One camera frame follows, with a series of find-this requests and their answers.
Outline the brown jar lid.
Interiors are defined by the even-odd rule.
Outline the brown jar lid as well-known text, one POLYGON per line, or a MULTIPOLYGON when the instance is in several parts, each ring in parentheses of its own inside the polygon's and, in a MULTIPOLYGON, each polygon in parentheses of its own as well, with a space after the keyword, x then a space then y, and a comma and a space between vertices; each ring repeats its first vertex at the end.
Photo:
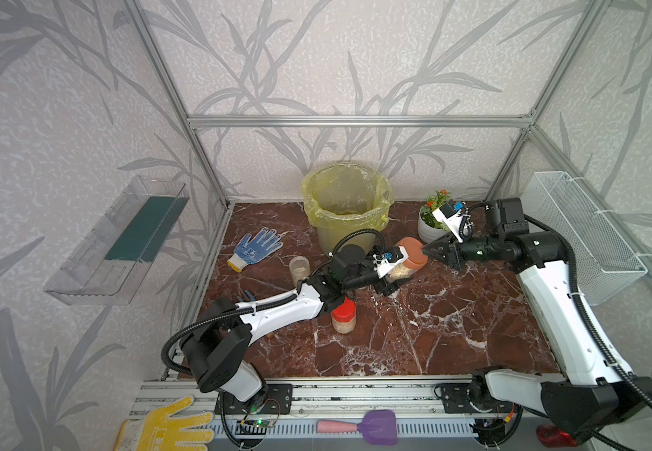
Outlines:
POLYGON ((397 245, 405 249, 407 257, 403 265, 410 270, 419 271, 428 263, 429 258, 423 253, 424 244, 420 240, 406 237, 401 239, 397 245))

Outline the brown-lidded oatmeal jar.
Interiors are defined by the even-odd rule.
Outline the brown-lidded oatmeal jar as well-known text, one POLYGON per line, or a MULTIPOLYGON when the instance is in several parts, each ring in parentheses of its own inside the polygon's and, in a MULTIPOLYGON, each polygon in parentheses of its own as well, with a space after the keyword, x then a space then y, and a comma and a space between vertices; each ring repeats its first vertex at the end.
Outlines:
POLYGON ((388 274, 386 274, 385 280, 389 283, 394 283, 397 280, 408 279, 422 268, 422 264, 414 263, 410 259, 404 259, 401 263, 391 269, 388 274))

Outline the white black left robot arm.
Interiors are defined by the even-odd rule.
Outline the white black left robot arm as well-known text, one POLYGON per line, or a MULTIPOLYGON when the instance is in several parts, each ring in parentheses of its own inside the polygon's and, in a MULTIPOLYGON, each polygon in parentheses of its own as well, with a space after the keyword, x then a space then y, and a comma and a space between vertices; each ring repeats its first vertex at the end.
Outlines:
POLYGON ((268 398, 268 385, 244 357, 255 342, 300 321, 330 314, 356 289, 375 286, 408 259, 401 245, 388 247, 380 231, 350 233, 330 258, 291 291, 234 304, 220 299, 199 321, 168 338, 161 359, 177 373, 190 375, 203 393, 230 395, 250 411, 268 398))

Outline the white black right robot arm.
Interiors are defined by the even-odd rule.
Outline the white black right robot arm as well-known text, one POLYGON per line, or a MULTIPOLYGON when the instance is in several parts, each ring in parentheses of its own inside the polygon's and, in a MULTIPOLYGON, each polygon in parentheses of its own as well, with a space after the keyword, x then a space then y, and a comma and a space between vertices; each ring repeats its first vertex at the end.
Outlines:
POLYGON ((616 351, 592 313, 578 283, 576 253, 556 230, 526 215, 516 197, 480 203, 488 234, 474 235, 471 208, 427 204, 427 214, 450 233, 424 253, 461 270, 468 261, 510 264, 540 329, 555 355, 557 378, 484 368, 472 376, 466 396, 487 412, 498 402, 517 415, 543 415, 557 431, 581 445, 596 439, 615 449, 602 428, 622 423, 644 408, 652 411, 652 379, 638 377, 616 351))

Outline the red-lidded oatmeal jar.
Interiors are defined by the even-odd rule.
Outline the red-lidded oatmeal jar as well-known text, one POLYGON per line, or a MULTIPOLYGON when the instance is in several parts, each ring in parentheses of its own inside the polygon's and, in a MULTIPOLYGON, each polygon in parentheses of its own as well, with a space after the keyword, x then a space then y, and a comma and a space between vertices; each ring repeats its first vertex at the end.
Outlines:
POLYGON ((331 319, 335 332, 350 334, 355 329, 357 321, 354 301, 346 298, 343 304, 331 313, 331 319))

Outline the open glass jar with oatmeal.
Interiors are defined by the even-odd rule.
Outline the open glass jar with oatmeal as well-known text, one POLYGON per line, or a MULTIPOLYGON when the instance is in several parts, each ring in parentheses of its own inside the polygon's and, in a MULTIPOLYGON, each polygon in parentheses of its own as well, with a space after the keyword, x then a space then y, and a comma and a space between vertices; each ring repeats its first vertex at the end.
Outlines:
POLYGON ((290 269, 291 280, 295 287, 311 274, 310 261, 303 256, 294 257, 288 263, 288 268, 290 269))

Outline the potted artificial flower plant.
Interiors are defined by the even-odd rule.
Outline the potted artificial flower plant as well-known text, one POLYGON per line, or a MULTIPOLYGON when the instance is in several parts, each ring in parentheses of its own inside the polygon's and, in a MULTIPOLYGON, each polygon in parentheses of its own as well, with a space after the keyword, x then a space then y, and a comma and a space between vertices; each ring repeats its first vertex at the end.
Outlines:
POLYGON ((451 195, 446 190, 436 191, 427 197, 425 204, 419 210, 418 235, 424 244, 430 244, 452 234, 448 225, 433 215, 435 210, 440 210, 442 207, 446 208, 443 212, 444 218, 449 218, 456 212, 451 202, 451 195))

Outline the yellow plastic bin liner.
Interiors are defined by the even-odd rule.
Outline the yellow plastic bin liner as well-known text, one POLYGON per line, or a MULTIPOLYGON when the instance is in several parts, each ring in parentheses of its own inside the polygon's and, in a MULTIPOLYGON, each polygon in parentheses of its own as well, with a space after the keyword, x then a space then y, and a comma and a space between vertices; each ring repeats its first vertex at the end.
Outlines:
POLYGON ((334 163, 301 182, 303 207, 317 229, 377 229, 389 222, 394 192, 381 172, 359 163, 334 163))

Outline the blue dotted white work glove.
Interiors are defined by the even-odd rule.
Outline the blue dotted white work glove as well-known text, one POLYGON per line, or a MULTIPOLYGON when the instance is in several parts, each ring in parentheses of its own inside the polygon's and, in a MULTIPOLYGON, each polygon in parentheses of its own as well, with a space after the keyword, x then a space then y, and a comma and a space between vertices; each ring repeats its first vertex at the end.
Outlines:
POLYGON ((247 266, 260 263, 266 257, 277 252, 283 247, 282 235, 275 229, 264 227, 253 236, 245 234, 228 259, 228 266, 235 272, 242 272, 247 266))

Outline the red black handheld tool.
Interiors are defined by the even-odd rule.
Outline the red black handheld tool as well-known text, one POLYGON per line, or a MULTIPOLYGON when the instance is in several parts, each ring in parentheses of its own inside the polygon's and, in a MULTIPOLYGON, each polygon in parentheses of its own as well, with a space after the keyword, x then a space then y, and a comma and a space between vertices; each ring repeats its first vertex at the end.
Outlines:
POLYGON ((567 432, 555 425, 539 425, 536 429, 538 441, 547 448, 578 447, 580 444, 567 432))

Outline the yellow dotted glove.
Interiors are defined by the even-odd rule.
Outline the yellow dotted glove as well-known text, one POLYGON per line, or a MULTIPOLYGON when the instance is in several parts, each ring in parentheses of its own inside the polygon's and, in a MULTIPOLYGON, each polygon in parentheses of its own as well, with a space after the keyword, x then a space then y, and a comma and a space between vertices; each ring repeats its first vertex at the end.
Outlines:
POLYGON ((121 426, 115 450, 208 450, 215 432, 209 428, 213 412, 204 411, 192 415, 182 412, 194 404, 188 396, 155 409, 143 419, 126 420, 121 426))

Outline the blue wooden-handled garden fork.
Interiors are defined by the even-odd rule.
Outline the blue wooden-handled garden fork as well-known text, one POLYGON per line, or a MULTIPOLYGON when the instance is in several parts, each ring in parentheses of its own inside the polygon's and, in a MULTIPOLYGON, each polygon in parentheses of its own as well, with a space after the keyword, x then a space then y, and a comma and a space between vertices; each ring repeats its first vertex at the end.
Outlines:
POLYGON ((256 302, 256 297, 250 293, 250 291, 245 291, 243 296, 237 297, 238 303, 254 303, 256 302))

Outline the purple pink-handled scoop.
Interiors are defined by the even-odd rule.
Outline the purple pink-handled scoop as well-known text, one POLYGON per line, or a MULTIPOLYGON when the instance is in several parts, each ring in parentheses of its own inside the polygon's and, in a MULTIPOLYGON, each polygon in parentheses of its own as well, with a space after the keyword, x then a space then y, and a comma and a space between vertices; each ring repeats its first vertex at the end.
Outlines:
POLYGON ((397 417, 390 410, 378 410, 365 414, 359 423, 320 420, 317 434, 359 433, 369 445, 393 446, 397 444, 397 417))

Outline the clear plastic wall shelf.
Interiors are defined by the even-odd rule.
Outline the clear plastic wall shelf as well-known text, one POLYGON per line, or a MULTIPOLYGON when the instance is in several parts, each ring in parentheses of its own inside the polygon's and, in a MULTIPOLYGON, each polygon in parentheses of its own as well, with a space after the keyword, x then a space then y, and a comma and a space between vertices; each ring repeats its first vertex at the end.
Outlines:
POLYGON ((44 291, 67 306, 126 306, 189 200, 184 182, 134 177, 44 291))

